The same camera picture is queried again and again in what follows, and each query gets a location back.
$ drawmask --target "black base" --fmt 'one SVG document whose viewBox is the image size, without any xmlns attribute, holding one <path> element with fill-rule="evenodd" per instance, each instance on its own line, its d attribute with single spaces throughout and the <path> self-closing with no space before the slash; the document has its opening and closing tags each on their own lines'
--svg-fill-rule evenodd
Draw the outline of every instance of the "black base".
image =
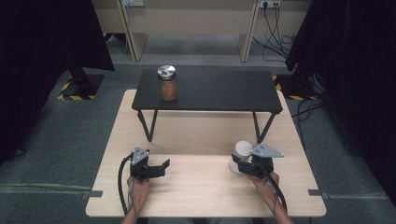
<svg viewBox="0 0 396 224">
<path fill-rule="evenodd" d="M 64 89 L 62 90 L 59 99 L 62 100 L 93 100 L 95 97 L 100 84 L 104 78 L 104 75 L 87 75 L 88 80 L 91 82 L 92 87 L 83 90 L 78 87 L 75 80 L 70 77 L 66 84 L 64 84 Z"/>
</svg>

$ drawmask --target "small black table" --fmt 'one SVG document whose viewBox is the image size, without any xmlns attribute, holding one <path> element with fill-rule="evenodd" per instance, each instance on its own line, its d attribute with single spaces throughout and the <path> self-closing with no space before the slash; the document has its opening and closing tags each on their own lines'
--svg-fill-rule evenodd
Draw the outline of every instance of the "small black table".
<svg viewBox="0 0 396 224">
<path fill-rule="evenodd" d="M 276 93 L 271 73 L 257 71 L 203 71 L 177 69 L 178 98 L 172 102 L 161 99 L 156 69 L 143 70 L 136 90 L 132 109 L 149 142 L 154 134 L 158 110 L 193 111 L 251 111 L 257 135 L 261 143 L 282 105 Z M 151 129 L 142 110 L 154 110 Z M 260 133 L 256 112 L 269 112 L 271 117 Z"/>
</svg>

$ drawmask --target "jar lid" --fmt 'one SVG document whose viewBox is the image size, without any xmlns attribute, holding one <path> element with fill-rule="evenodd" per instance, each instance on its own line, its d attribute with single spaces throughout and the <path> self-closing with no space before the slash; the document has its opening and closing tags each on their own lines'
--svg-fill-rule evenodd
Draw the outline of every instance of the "jar lid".
<svg viewBox="0 0 396 224">
<path fill-rule="evenodd" d="M 172 65 L 163 65 L 158 68 L 158 78 L 162 80 L 171 80 L 176 76 L 176 69 Z"/>
</svg>

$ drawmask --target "jar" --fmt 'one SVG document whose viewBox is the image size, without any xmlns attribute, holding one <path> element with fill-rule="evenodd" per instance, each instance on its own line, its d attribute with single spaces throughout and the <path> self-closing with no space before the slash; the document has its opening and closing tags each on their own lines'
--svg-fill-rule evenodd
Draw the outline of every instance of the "jar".
<svg viewBox="0 0 396 224">
<path fill-rule="evenodd" d="M 161 98 L 173 101 L 178 97 L 176 69 L 172 65 L 163 65 L 158 68 L 158 81 L 160 84 Z"/>
</svg>

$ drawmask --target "desk leg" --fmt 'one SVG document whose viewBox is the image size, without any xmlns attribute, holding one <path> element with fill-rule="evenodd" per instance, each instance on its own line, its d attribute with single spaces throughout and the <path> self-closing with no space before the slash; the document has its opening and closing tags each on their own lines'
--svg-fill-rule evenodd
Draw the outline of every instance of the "desk leg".
<svg viewBox="0 0 396 224">
<path fill-rule="evenodd" d="M 268 133 L 270 126 L 275 118 L 276 114 L 271 113 L 271 117 L 268 119 L 267 124 L 265 124 L 262 134 L 260 134 L 259 123 L 257 122 L 256 112 L 253 111 L 254 127 L 256 129 L 257 143 L 261 143 L 264 140 L 265 135 Z"/>
<path fill-rule="evenodd" d="M 154 110 L 154 117 L 152 118 L 151 122 L 151 129 L 149 131 L 148 125 L 146 124 L 145 117 L 143 117 L 142 110 L 137 110 L 137 117 L 139 118 L 140 122 L 143 125 L 143 129 L 145 130 L 146 137 L 149 142 L 152 140 L 152 135 L 154 135 L 154 127 L 155 121 L 157 120 L 158 110 Z"/>
</svg>

